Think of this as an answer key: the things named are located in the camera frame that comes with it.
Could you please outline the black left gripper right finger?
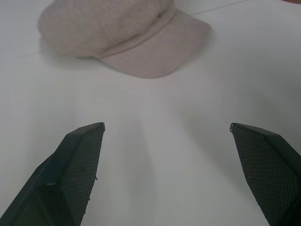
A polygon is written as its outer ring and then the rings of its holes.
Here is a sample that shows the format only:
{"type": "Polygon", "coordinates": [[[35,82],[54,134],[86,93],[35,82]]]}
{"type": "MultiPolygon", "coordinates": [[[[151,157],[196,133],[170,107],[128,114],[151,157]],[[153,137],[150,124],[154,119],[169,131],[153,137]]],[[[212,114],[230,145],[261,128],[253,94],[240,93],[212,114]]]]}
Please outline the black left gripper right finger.
{"type": "Polygon", "coordinates": [[[301,155],[280,135],[232,123],[246,182],[270,226],[301,226],[301,155]]]}

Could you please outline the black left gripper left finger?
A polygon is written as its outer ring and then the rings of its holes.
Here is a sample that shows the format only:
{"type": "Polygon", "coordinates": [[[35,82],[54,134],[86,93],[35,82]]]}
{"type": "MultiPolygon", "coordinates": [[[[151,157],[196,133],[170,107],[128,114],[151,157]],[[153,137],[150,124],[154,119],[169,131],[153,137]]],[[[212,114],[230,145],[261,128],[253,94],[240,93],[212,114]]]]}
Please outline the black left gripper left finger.
{"type": "Polygon", "coordinates": [[[105,124],[68,133],[0,217],[0,226],[80,226],[101,152],[105,124]]]}

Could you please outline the beige newsboy cap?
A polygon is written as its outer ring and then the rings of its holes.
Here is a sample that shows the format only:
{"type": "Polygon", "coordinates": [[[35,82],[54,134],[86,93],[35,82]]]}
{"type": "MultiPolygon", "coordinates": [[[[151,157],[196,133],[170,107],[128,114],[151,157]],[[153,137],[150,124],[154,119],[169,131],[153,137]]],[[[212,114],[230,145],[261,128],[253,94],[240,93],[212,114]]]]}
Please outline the beige newsboy cap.
{"type": "Polygon", "coordinates": [[[211,26],[174,0],[54,0],[38,30],[56,53],[94,57],[128,75],[171,74],[206,42],[211,26]]]}

